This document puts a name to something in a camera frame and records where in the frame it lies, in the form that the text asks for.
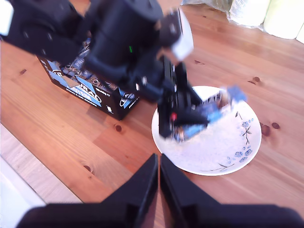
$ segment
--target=black box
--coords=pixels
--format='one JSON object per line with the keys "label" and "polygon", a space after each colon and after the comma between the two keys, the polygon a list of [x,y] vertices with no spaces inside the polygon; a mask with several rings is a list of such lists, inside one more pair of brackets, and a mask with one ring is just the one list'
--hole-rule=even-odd
{"label": "black box", "polygon": [[94,74],[81,69],[84,57],[89,52],[89,43],[90,39],[84,42],[78,57],[67,66],[40,57],[38,59],[55,85],[122,120],[138,103],[139,97],[122,91],[112,83],[100,82]]}

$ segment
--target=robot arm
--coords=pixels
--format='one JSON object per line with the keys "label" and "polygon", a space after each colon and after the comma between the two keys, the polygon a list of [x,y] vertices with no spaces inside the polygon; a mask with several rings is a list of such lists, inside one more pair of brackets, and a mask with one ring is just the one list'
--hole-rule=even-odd
{"label": "robot arm", "polygon": [[202,103],[179,61],[193,50],[190,25],[181,10],[164,16],[156,0],[91,0],[84,16],[68,0],[0,0],[1,38],[37,56],[66,65],[90,35],[84,68],[100,79],[157,102],[160,134],[172,135],[171,115],[183,124],[207,124],[191,109]]}

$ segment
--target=wood grain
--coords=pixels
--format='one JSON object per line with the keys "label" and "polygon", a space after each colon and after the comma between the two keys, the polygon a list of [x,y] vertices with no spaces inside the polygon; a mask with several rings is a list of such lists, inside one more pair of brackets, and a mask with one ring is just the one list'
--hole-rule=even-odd
{"label": "wood grain", "polygon": [[[164,11],[179,4],[160,2]],[[219,177],[186,175],[222,203],[277,204],[304,216],[304,45],[230,24],[225,13],[205,5],[182,9],[195,46],[185,60],[190,82],[239,85],[270,127],[243,169]],[[156,105],[141,101],[119,122],[53,85],[30,54],[2,43],[1,63],[2,124],[81,200],[103,200],[159,153],[151,134]],[[160,197],[154,225],[164,226]]]}
{"label": "wood grain", "polygon": [[46,203],[81,203],[52,172],[24,147],[2,124],[1,159],[19,175]]}

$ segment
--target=wood knot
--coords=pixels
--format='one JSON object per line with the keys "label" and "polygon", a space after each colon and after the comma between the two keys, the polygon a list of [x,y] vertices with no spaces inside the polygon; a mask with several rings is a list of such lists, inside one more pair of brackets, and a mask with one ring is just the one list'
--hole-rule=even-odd
{"label": "wood knot", "polygon": [[92,169],[90,168],[90,166],[84,165],[84,167],[85,167],[89,172],[93,172]]}
{"label": "wood knot", "polygon": [[19,72],[20,75],[23,75],[27,70],[26,69],[23,69]]}
{"label": "wood knot", "polygon": [[254,77],[253,80],[255,80],[256,82],[260,82],[260,78],[259,77]]}
{"label": "wood knot", "polygon": [[271,125],[272,125],[272,127],[275,128],[275,129],[280,129],[280,128],[281,128],[280,125],[279,125],[278,123],[272,123]]}
{"label": "wood knot", "polygon": [[121,131],[122,131],[122,127],[121,127],[120,125],[116,125],[116,126],[115,126],[115,130],[116,130],[117,132],[121,132]]}
{"label": "wood knot", "polygon": [[197,60],[194,60],[194,63],[195,63],[195,64],[198,64],[198,65],[205,65],[204,63],[201,63],[201,62],[199,62],[199,61],[197,61]]}
{"label": "wood knot", "polygon": [[270,127],[269,126],[263,125],[261,127],[261,129],[262,129],[262,135],[267,136],[267,137],[270,136]]}

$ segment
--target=white tag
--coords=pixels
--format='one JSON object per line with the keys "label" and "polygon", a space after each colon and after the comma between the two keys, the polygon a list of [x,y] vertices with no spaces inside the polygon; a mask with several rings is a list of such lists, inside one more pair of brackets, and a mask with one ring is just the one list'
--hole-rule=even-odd
{"label": "white tag", "polygon": [[192,52],[192,50],[194,49],[194,45],[190,24],[181,9],[179,9],[179,13],[182,34],[180,38],[172,45],[171,50],[175,57],[179,61],[182,61]]}
{"label": "white tag", "polygon": [[14,8],[7,0],[0,0],[0,35],[9,34]]}

